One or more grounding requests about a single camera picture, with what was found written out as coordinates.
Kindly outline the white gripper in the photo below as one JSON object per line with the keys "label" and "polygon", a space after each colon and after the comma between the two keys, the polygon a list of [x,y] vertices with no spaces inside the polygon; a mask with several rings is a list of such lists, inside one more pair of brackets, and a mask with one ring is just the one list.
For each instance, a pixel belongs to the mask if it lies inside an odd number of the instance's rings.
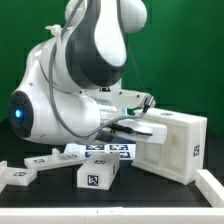
{"label": "white gripper", "polygon": [[133,133],[117,131],[116,136],[133,142],[147,144],[163,144],[167,136],[167,127],[143,119],[125,119],[118,122],[125,128],[131,128]]}

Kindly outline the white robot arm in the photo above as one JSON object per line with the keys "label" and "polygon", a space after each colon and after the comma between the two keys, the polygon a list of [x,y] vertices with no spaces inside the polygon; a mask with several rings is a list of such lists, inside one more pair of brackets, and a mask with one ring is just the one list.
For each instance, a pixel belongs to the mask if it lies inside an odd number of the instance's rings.
{"label": "white robot arm", "polygon": [[147,121],[153,96],[124,90],[127,35],[147,20],[142,0],[69,0],[66,23],[31,50],[12,93],[9,123],[28,141],[106,144],[116,137],[162,144],[167,128]]}

